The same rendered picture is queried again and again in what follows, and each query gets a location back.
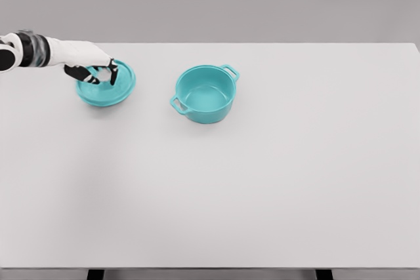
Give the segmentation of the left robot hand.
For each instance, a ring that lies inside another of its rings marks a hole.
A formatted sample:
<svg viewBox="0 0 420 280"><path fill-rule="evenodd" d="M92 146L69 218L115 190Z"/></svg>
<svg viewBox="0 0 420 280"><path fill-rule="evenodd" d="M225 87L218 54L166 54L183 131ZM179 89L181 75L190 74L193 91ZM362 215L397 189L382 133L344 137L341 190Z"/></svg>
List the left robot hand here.
<svg viewBox="0 0 420 280"><path fill-rule="evenodd" d="M101 48L88 41L68 41L69 48L65 50L64 72L74 79L98 85L97 79L87 67L106 68L110 71L110 84L114 86L117 79L118 65L114 59Z"/></svg>

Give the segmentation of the teal pot lid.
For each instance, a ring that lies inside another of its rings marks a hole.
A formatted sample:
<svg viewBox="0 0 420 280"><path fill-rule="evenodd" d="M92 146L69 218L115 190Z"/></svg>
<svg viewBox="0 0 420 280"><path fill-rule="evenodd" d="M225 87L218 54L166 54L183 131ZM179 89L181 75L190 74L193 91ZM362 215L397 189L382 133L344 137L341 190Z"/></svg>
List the teal pot lid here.
<svg viewBox="0 0 420 280"><path fill-rule="evenodd" d="M136 76L132 68L120 60L114 60L118 72L114 85L110 84L110 70L108 68L87 69L100 80L98 85L76 81L75 89L82 101L92 106L108 107L116 105L126 99L133 91Z"/></svg>

